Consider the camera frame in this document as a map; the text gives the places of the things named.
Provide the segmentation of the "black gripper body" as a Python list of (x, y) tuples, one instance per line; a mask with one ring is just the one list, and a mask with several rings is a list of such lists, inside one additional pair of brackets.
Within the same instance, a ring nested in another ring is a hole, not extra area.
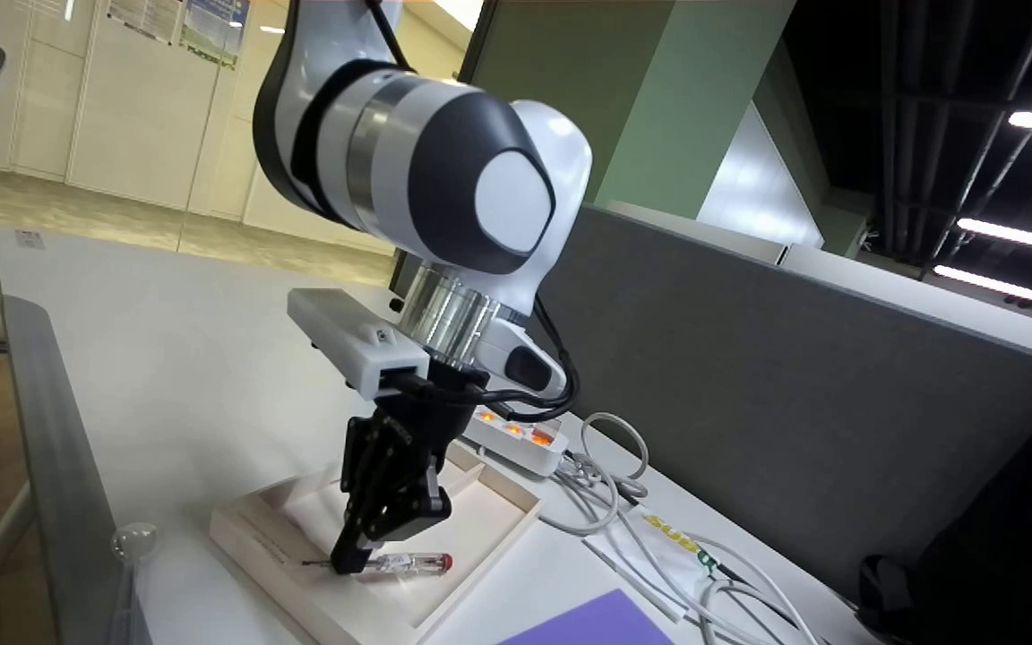
[(477, 407), (477, 382), (436, 368), (397, 377), (396, 396), (378, 398), (368, 421), (349, 423), (341, 490), (349, 512), (378, 512), (409, 490), (436, 490), (448, 444), (465, 432)]

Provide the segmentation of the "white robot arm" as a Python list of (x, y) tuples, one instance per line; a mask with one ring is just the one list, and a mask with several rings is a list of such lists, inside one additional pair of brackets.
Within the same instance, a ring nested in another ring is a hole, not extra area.
[(453, 515), (436, 483), (477, 410), (553, 421), (578, 396), (539, 287), (558, 261), (592, 176), (586, 132), (539, 102), (420, 76), (396, 38), (403, 0), (289, 0), (255, 102), (255, 155), (299, 210), (420, 261), (403, 316), (343, 290), (288, 298), (350, 390), (338, 575)]

